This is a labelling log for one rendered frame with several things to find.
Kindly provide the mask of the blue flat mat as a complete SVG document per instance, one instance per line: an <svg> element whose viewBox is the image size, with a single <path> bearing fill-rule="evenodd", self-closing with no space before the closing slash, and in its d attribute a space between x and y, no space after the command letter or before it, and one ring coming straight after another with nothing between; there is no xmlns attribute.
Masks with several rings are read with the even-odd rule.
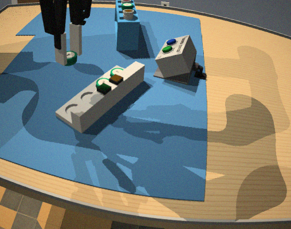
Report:
<svg viewBox="0 0 291 229"><path fill-rule="evenodd" d="M136 10L137 50L116 50L115 8L91 7L82 55L55 60L41 12L16 35L34 35L0 75L0 158L81 184L155 198L204 201L206 79L154 77L167 40L190 35L203 67L200 19ZM116 65L145 65L144 81L80 133L55 114Z"/></svg>

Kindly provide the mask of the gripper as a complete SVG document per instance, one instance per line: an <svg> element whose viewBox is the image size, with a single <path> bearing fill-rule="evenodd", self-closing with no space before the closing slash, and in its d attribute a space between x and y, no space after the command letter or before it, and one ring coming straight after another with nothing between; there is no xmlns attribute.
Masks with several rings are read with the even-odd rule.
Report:
<svg viewBox="0 0 291 229"><path fill-rule="evenodd" d="M56 62L65 66L66 54L66 8L68 0L40 0L42 20L46 33L54 35ZM92 0L69 0L70 21L70 51L82 55L82 25L89 18ZM85 11L84 11L85 10Z"/></svg>

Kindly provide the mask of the grey control box with blue and green keys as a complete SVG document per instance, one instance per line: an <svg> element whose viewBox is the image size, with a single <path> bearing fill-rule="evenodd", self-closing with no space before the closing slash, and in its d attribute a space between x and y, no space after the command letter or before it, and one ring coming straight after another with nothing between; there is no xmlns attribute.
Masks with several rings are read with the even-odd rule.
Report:
<svg viewBox="0 0 291 229"><path fill-rule="evenodd" d="M154 77L188 85L191 71L196 71L194 77L205 80L203 67L195 62L196 52L190 35L167 40L155 59L158 68Z"/></svg>

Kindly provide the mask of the blue rectangular tube holder block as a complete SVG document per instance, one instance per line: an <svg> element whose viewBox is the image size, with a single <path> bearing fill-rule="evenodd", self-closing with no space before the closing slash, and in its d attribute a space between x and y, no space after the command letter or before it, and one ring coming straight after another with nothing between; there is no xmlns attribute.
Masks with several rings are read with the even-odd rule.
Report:
<svg viewBox="0 0 291 229"><path fill-rule="evenodd" d="M137 50L139 40L140 21L136 11L134 1L133 4L133 19L123 19L121 9L121 0L116 0L115 6L115 36L116 50ZM116 12L117 10L117 12ZM117 18L117 19L116 19Z"/></svg>

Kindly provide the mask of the dark grey table edge trim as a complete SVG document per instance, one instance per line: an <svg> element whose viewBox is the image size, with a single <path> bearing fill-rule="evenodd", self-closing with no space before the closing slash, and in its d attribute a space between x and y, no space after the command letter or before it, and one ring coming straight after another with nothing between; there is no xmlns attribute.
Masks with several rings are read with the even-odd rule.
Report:
<svg viewBox="0 0 291 229"><path fill-rule="evenodd" d="M8 7L15 7L15 6L32 6L32 5L40 5L39 2L36 3L19 3L19 4L11 4L7 5L4 8L0 10L0 13L4 11ZM204 15L208 17L213 17L217 19L222 19L229 22L238 23L241 25L245 25L248 27L252 27L255 29L259 29L262 31L266 31L268 33L276 34L288 39L291 39L291 36L278 33L276 31L272 31L269 29L265 29L259 26L251 25L249 23L237 21L230 18L225 18L213 14L203 13L199 11L193 11L193 10L187 10L187 9L181 9L177 7L169 7L169 6L161 6L161 5L152 5L152 4L146 4L146 3L135 3L135 6L145 6L145 7L155 7L155 8L161 8L161 9L169 9L169 10L176 10L176 11L183 11L187 13L193 13L193 14L199 14ZM64 203L72 204L75 206L87 208L90 210L105 212L108 214L118 215L118 216L125 216L129 218L135 218L135 219L143 219L143 220L151 220L151 221L157 221L157 222L168 222L168 223L182 223L182 224L205 224L205 225L254 225L254 224L284 224L284 223L291 223L291 218L279 218L279 219L193 219L193 218L176 218L176 217L169 217L169 216L158 216L158 215L149 215L149 214L141 214L136 212L129 212L129 211L123 211L123 210L117 210L114 208L108 208L103 206L98 206L95 204L90 204L86 202L82 202L79 200L67 198L58 194L54 194L24 183L21 183L19 181L13 180L11 178L8 178L6 176L0 175L0 180L12 184L14 186L17 186L19 188L23 188L25 190L34 192L36 194L46 196L48 198L52 198Z"/></svg>

